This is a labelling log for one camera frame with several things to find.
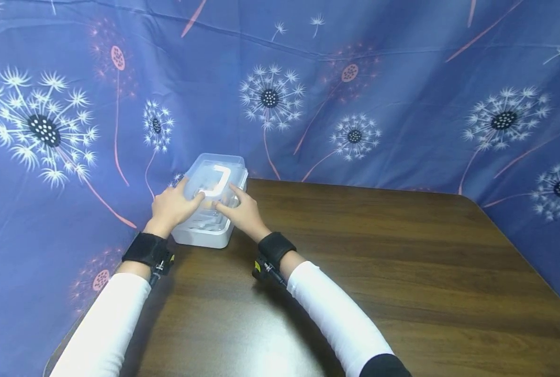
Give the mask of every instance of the clear plastic lid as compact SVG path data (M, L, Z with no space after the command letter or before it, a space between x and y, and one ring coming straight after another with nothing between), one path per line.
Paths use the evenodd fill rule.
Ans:
M244 159L240 156L203 153L186 172L189 180L184 189L188 200L204 192L205 199L198 210L186 222L178 225L181 229L199 231L220 231L229 221L216 211L213 202L219 201L229 207L236 207L239 200L229 187L230 183L244 189L248 172Z

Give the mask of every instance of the dandelion stem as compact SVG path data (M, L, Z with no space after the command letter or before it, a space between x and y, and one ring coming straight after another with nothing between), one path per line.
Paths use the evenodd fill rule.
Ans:
M63 151L61 148L57 148L57 152L58 152L58 154L60 154L60 156L62 157L63 160L65 160L66 162L72 164L75 168L77 168L77 165L73 162L73 160L71 160L71 159L69 158L69 156L66 155L66 152L65 152L65 151ZM95 197L97 197L98 200L100 200L100 202L101 202L106 208L108 208L108 210L110 211L111 214L115 215L116 218L120 219L121 222L122 222L123 224L125 224L125 225L127 225L127 226L130 226L130 227L132 227L132 228L134 228L134 229L138 229L138 227L137 227L134 223L130 222L128 219L124 218L123 216L117 214L117 213L115 212L115 210L113 210L113 208L110 207L110 206L108 205L108 203L105 202L104 199L102 199L102 197L100 196L100 194L98 194L98 192L92 187L92 185L91 185L91 183L89 182L89 179L88 179L88 178L81 179L81 182L85 182L85 184L88 185L89 190L95 195Z
M475 5L477 5L477 0L471 0L471 11L469 12L468 27L472 25L472 16L475 15Z
M531 195L531 192L527 192L526 194L510 195L509 197L496 200L495 202L491 202L491 203L483 206L483 208L493 207L493 206L497 205L498 203L502 203L503 201L508 200L508 199L524 197L524 196L529 196L529 195Z
M560 54L557 54L557 55L551 57L550 59L546 60L542 65L546 65L547 63L550 62L550 60L553 60L555 57L558 57L559 55L560 55Z
M276 177L278 178L278 180L282 180L282 179L280 179L280 174L278 173L278 170L276 170L276 166L274 166L274 163L272 162L272 159L270 158L270 152L267 150L267 138L265 137L265 132L266 131L267 130L265 130L265 128L263 128L263 144L265 146L265 154L267 155L267 161L270 163L270 166L272 167L272 170L276 174Z
M502 170L500 170L498 172L498 174L494 175L494 179L498 178L500 174L502 174L504 171L506 171L509 167L513 166L515 163L517 163L519 160L523 159L527 154L530 154L531 152L533 152L534 150L537 150L543 146L545 146L547 143L551 142L554 139L557 139L560 136L560 132L556 135L554 135L552 138L546 140L545 142L539 144L538 146L535 146L534 148L531 148L529 151L523 153L522 155L520 155L519 157L515 158L514 160L512 160L509 164L507 164Z
M311 127L311 124L314 123L314 120L316 120L316 117L318 114L320 114L321 108L324 107L324 105L326 104L326 102L328 102L328 100L330 99L330 97L332 96L332 94L334 94L334 91L337 90L337 87L339 87L339 85L342 82L339 82L338 84L336 84L334 86L334 88L332 88L332 91L330 92L330 94L328 94L328 96L326 97L326 99L324 99L324 102L322 102L320 104L320 107L318 107L318 110L316 111L316 113L314 114L314 117L311 119L311 121L309 122L309 124L307 125L307 128L305 128L305 132L303 132L303 136L301 136L301 139L299 140L299 144L297 144L297 147L295 148L295 152L293 152L293 155L297 154L297 151L299 151L299 148L301 147L301 144L303 144L303 140L305 139L305 135L307 135L307 131L309 130L309 127Z
M202 11L203 7L205 6L205 3L206 3L206 0L202 0L200 2L200 5L198 6L198 8L196 8L196 11L192 15L192 17L190 17L190 21L188 21L188 24L186 24L186 27L184 28L184 31L182 31L182 38L184 38L184 36L186 34L188 34L190 29L192 28L192 25L196 22L196 19L200 15L200 12Z
M463 172L463 174L462 174L462 179L460 179L460 186L458 187L458 195L462 195L462 185L465 182L466 173L468 172L469 168L471 167L472 160L474 160L475 157L477 157L478 153L479 153L479 149L477 149L474 152L474 154L472 155L468 165L466 166L465 172Z
M321 164L325 159L327 159L328 157L330 157L331 155L335 154L336 151L332 151L330 152L326 157L324 157L323 159L319 160L311 169L309 169L309 171L307 172L307 174L305 174L305 177L303 177L303 179L301 179L301 182L305 182L305 180L307 179L307 177L309 177L309 175L311 174L312 171L314 171L314 169Z
M491 29L495 28L495 26L499 24L500 21L502 21L510 12L514 11L514 9L517 8L522 2L523 0L518 0L512 7L510 7L510 9L508 9L508 11L506 11L506 13L502 15L502 17L499 17L499 19L495 21L495 23L491 24L487 29L480 32L479 35L474 37L470 42L462 46L458 51L454 53L454 55L451 55L445 62L447 63L450 60L454 59L456 56L462 54L462 52L464 52L467 48L469 48L472 44L474 44L477 40L479 40L479 38L487 34L487 32L489 32Z
M148 166L146 166L146 170L144 171L144 180L146 181L146 187L148 187L148 191L150 191L150 195L152 195L152 199L154 200L154 193L152 192L152 188L150 188L150 184L148 183L148 169L150 169L150 164L152 164L152 160L154 160L154 155L156 155L156 151L152 152L152 157L150 158L150 162Z
M115 114L115 144L114 144L114 150L115 150L115 164L117 166L117 170L119 172L119 174L121 174L121 178L123 178L123 181L125 182L125 184L127 186L129 186L129 182L128 180L125 179L125 175L123 175L123 171L121 170L121 165L119 164L119 154L118 154L118 150L117 150L117 138L118 138L118 134L119 134L119 96L120 96L120 92L121 90L119 89L119 78L121 76L121 71L119 71L117 69L117 112Z

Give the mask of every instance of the forearm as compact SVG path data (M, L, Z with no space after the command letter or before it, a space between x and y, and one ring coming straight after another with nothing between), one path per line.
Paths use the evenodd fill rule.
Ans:
M150 270L146 273L138 264L124 262L110 278L73 334L51 377L118 376L150 293Z
M347 377L410 376L371 319L318 267L289 251L281 259L280 271L288 291L320 328Z

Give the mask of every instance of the white sleeve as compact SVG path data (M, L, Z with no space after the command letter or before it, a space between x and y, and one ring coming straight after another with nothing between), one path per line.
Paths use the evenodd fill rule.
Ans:
M114 274L71 337L50 377L117 377L142 306L143 278Z
M377 354L394 354L371 319L313 263L301 263L287 285L326 337L347 377L359 377Z

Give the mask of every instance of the blue fabric backdrop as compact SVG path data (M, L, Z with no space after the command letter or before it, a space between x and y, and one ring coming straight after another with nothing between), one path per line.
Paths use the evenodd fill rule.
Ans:
M560 1L0 0L0 376L201 152L466 195L560 295Z

